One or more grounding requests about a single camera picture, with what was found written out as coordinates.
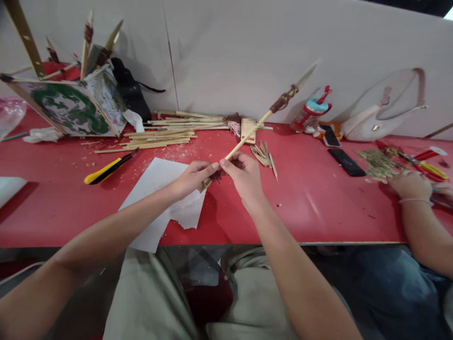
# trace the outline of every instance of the scissors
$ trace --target scissors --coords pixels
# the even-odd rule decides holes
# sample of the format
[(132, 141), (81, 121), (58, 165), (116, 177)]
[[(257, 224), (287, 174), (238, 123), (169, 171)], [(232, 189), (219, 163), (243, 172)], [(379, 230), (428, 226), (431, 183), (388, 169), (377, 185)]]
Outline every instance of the scissors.
[(409, 157), (405, 153), (398, 153), (398, 156), (405, 159), (406, 161), (412, 163), (415, 169), (420, 171), (424, 174), (428, 179), (434, 182), (446, 182), (448, 180), (448, 176), (439, 168), (435, 167), (434, 165), (427, 164), (425, 162), (419, 162), (418, 160)]

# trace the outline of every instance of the bag strap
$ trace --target bag strap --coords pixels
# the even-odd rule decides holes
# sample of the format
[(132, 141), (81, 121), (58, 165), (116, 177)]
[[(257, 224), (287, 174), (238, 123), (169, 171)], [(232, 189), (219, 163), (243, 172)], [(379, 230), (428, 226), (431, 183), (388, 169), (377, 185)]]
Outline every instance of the bag strap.
[[(424, 108), (427, 107), (427, 106), (425, 106), (426, 74), (425, 74), (425, 70), (424, 69), (422, 69), (422, 68), (405, 68), (405, 69), (402, 69), (400, 71), (397, 71), (397, 72), (391, 74), (389, 77), (392, 77), (395, 74), (399, 74), (399, 73), (402, 73), (402, 72), (407, 71), (407, 70), (411, 70), (411, 71), (415, 72), (419, 76), (419, 93), (418, 93), (418, 96), (417, 96), (417, 104), (416, 104), (416, 106), (414, 106), (413, 108), (410, 108), (408, 110), (405, 110), (403, 112), (397, 113), (397, 114), (395, 114), (393, 116), (390, 116), (390, 117), (379, 118), (379, 116), (381, 116), (382, 113), (384, 113), (388, 109), (392, 108), (395, 105), (395, 103), (400, 99), (400, 97), (403, 95), (403, 93), (406, 92), (407, 88), (412, 83), (412, 81), (410, 81), (407, 84), (407, 87), (393, 101), (393, 103), (390, 106), (388, 106), (385, 110), (382, 110), (381, 112), (378, 113), (378, 115), (376, 116), (377, 120), (388, 120), (388, 119), (396, 118), (396, 117), (401, 116), (401, 115), (403, 115), (403, 114), (405, 114), (405, 113), (407, 113), (409, 111), (417, 110), (417, 109), (424, 109)], [(384, 89), (384, 95), (382, 96), (382, 100), (379, 103), (379, 105), (381, 107), (387, 106), (390, 103), (390, 94), (391, 94), (391, 92), (392, 92), (392, 87), (390, 85), (386, 86), (385, 89)]]

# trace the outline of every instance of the bamboo shaving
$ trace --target bamboo shaving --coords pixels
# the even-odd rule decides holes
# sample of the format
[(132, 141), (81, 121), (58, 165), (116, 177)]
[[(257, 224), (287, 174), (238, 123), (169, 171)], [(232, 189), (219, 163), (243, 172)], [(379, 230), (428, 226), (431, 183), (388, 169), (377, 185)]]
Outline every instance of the bamboo shaving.
[(386, 153), (380, 150), (363, 150), (356, 153), (367, 162), (365, 173), (374, 180), (387, 183), (386, 178), (391, 178), (406, 167), (392, 160), (394, 155), (391, 148)]

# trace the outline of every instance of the smartphone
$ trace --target smartphone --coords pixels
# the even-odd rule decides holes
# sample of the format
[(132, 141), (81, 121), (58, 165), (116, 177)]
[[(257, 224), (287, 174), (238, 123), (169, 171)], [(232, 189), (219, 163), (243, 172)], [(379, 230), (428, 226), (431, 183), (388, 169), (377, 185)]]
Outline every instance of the smartphone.
[(340, 163), (343, 169), (352, 177), (363, 177), (367, 174), (365, 171), (362, 170), (360, 166), (357, 165), (356, 162), (352, 160), (351, 157), (348, 156), (346, 152), (342, 149), (328, 149), (327, 151)]
[(327, 147), (341, 147), (341, 143), (330, 125), (320, 124), (319, 126), (325, 131), (322, 140)]

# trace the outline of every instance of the wrist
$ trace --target wrist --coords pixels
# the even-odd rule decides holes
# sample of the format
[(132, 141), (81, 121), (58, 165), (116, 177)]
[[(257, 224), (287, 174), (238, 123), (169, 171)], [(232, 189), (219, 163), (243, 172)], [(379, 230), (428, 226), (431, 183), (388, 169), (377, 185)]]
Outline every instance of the wrist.
[(176, 203), (184, 198), (181, 197), (181, 190), (178, 189), (178, 186), (175, 184), (175, 182), (171, 182), (159, 191), (162, 191), (162, 194), (171, 201), (171, 204)]
[(263, 211), (272, 209), (269, 200), (266, 198), (266, 196), (264, 196), (264, 193), (260, 196), (254, 197), (253, 199), (249, 199), (247, 201), (243, 200), (242, 203), (244, 204), (245, 208), (252, 218), (254, 218), (254, 216), (256, 215), (262, 214)]

